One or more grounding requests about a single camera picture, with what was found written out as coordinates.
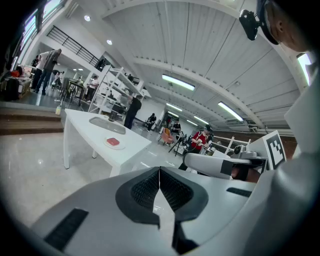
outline white table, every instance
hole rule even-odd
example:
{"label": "white table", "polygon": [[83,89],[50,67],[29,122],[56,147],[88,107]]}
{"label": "white table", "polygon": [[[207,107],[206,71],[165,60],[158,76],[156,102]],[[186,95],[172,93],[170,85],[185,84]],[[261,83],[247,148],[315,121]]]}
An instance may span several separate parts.
{"label": "white table", "polygon": [[[110,177],[131,172],[135,164],[135,159],[151,144],[150,140],[140,136],[128,128],[125,128],[125,134],[119,134],[89,122],[89,120],[94,117],[108,118],[101,114],[94,114],[72,109],[65,109],[65,113],[66,119],[63,134],[63,158],[64,167],[66,169],[70,167],[69,133],[71,124],[84,138],[84,140],[93,148],[92,157],[96,158],[97,154],[99,154],[112,166]],[[104,138],[118,138],[124,142],[125,148],[110,148],[104,144]]]}

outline ceiling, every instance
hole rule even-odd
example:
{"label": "ceiling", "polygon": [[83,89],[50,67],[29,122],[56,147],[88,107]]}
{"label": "ceiling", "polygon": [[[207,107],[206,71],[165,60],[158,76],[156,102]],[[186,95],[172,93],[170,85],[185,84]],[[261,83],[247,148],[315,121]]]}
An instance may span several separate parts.
{"label": "ceiling", "polygon": [[[210,7],[212,0],[193,2],[79,0],[155,100],[215,128],[228,129],[226,122],[235,119],[220,101],[250,124],[287,128],[284,114],[300,91],[278,52],[260,35],[248,40],[238,19],[227,14],[230,8],[241,10],[244,1],[221,0],[230,4],[227,11]],[[169,84],[162,74],[195,90]]]}
{"label": "ceiling", "polygon": [[[52,50],[52,48],[44,43],[40,43],[39,48],[41,50],[42,53],[44,52],[49,52]],[[62,66],[65,66],[66,68],[73,70],[73,69],[77,69],[77,73],[81,74],[83,78],[86,78],[90,71],[88,69],[86,69],[85,67],[81,66],[80,64],[78,64],[76,61],[68,58],[67,56],[65,56],[63,53],[60,54],[59,59],[58,59],[58,63],[61,64]]]}

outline staircase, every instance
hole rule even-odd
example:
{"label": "staircase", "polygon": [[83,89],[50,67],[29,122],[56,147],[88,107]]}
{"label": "staircase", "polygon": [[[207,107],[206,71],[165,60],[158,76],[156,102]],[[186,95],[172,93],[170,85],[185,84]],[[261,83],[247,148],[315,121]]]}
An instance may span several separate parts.
{"label": "staircase", "polygon": [[0,136],[63,132],[61,117],[54,112],[0,108]]}

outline orange chair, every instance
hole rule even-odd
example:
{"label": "orange chair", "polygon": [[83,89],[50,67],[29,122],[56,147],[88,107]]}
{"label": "orange chair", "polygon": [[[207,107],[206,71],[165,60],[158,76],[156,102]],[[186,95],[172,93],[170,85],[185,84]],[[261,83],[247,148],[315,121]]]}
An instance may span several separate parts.
{"label": "orange chair", "polygon": [[165,143],[171,144],[174,141],[174,137],[172,137],[170,130],[168,128],[163,129],[161,137],[159,138],[158,142],[163,139],[163,145]]}

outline white floor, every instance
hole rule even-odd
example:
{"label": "white floor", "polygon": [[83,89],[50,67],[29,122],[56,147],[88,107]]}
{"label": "white floor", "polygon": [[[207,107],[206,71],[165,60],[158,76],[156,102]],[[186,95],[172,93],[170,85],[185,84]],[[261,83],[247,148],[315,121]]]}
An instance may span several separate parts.
{"label": "white floor", "polygon": [[[30,227],[46,210],[81,187],[109,177],[111,166],[72,127],[70,168],[63,164],[63,133],[0,136],[0,185],[12,215]],[[134,126],[133,131],[152,141],[136,161],[136,170],[153,166],[178,168],[182,156],[158,143],[158,133]],[[153,211],[160,216],[160,231],[171,242],[174,213],[161,192]]]}

